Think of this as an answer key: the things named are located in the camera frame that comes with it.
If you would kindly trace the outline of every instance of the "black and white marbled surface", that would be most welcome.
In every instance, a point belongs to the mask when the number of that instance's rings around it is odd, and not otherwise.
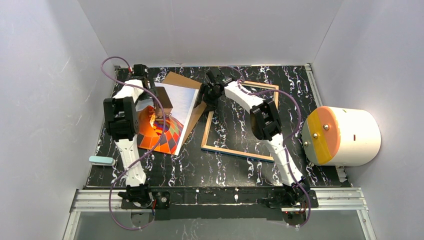
[[[210,67],[150,68],[148,76],[160,83],[169,72],[175,72],[204,83],[206,72],[209,69]],[[239,70],[248,81],[278,85],[280,90],[290,93],[301,108],[302,122],[317,107],[303,66],[242,66],[239,67]],[[239,77],[238,73],[231,69],[224,68],[222,71],[224,74]],[[125,79],[127,74],[128,70],[120,69],[118,78]],[[121,86],[116,85],[113,94],[120,88]],[[295,107],[289,99],[280,94],[278,111],[282,122],[282,133],[287,136],[292,132],[298,120]],[[172,156],[154,152],[141,161],[151,186],[254,187],[281,185],[278,169],[273,162],[201,150],[206,121],[207,114],[204,114],[183,144],[180,155]],[[307,165],[300,134],[300,131],[296,133],[287,148],[297,167],[304,176],[307,176],[310,185],[315,187],[340,186],[341,183],[334,166],[310,167]],[[249,114],[232,100],[224,98],[221,99],[219,107],[214,113],[208,145],[263,155],[269,154],[263,146],[255,141],[250,130]],[[144,149],[139,149],[140,156],[145,152]],[[117,165],[113,167],[93,165],[87,178],[86,188],[110,187],[117,176],[122,173],[123,167],[119,152],[104,126],[95,154],[113,157],[117,160]],[[123,187],[124,185],[125,179],[123,178],[117,186]]]

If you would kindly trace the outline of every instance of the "small blue block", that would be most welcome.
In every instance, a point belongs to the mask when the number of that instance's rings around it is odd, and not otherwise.
[[[90,156],[88,159],[90,163],[94,165],[113,166],[115,165],[115,159],[107,156]]]

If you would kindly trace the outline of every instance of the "cardboard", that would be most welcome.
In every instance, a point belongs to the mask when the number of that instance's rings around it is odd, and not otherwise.
[[[190,89],[200,89],[200,86],[202,85],[198,81],[192,80],[185,76],[181,76],[179,74],[176,74],[175,72],[168,73],[162,83]],[[195,128],[205,109],[206,104],[204,102],[202,102],[199,106],[193,109],[190,116],[190,120],[188,121],[187,131],[185,132],[184,138],[182,139],[183,143],[186,142],[187,138],[189,137],[189,134]]]

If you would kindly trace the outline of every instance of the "wooden picture frame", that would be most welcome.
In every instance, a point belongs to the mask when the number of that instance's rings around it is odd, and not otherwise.
[[[267,90],[267,89],[278,90],[279,89],[278,85],[259,83],[259,82],[253,82],[253,81],[245,81],[241,85],[245,86],[245,87],[259,88],[259,89],[264,89],[264,90]],[[273,94],[273,99],[274,99],[275,105],[277,106],[277,109],[278,109],[278,97],[279,97],[279,93],[277,91],[275,91],[274,94]],[[206,126],[204,128],[203,138],[202,138],[202,141],[201,141],[201,149],[202,150],[213,151],[213,152],[235,155],[235,156],[246,157],[246,158],[253,158],[253,159],[258,159],[258,160],[271,161],[271,162],[274,161],[274,159],[271,156],[260,155],[260,154],[256,154],[256,153],[249,153],[249,152],[243,152],[243,151],[238,151],[238,150],[233,150],[233,149],[227,149],[227,148],[221,148],[221,147],[207,145],[209,131],[210,131],[210,128],[211,128],[213,116],[214,116],[214,111],[210,111],[209,115],[207,116]]]

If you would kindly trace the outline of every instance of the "cylindrical container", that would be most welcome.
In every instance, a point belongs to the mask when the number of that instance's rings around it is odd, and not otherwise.
[[[306,119],[303,148],[309,161],[326,166],[360,166],[382,142],[379,126],[365,110],[320,106]]]

